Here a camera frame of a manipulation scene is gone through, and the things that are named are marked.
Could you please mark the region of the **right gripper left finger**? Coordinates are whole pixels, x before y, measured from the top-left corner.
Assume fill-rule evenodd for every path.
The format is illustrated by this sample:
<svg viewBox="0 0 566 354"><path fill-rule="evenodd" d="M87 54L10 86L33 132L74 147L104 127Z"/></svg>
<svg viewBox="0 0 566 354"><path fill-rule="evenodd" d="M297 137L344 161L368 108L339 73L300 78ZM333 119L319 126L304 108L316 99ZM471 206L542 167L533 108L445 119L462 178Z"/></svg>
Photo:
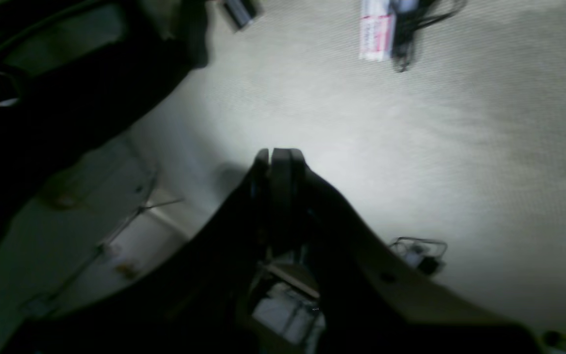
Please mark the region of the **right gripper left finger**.
<svg viewBox="0 0 566 354"><path fill-rule="evenodd" d="M134 285L62 317L30 321L3 354L258 354L247 299L264 258L269 151L185 246Z"/></svg>

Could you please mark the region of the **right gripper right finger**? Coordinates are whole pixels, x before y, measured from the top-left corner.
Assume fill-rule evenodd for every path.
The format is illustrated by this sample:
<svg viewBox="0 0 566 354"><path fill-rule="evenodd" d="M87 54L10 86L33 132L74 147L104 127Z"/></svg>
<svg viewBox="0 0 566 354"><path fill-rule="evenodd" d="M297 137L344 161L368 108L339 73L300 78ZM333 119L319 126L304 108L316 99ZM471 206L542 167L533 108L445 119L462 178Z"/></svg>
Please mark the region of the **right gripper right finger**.
<svg viewBox="0 0 566 354"><path fill-rule="evenodd" d="M298 149L270 158L273 253L317 282L318 354L540 354L526 327L434 283L395 255Z"/></svg>

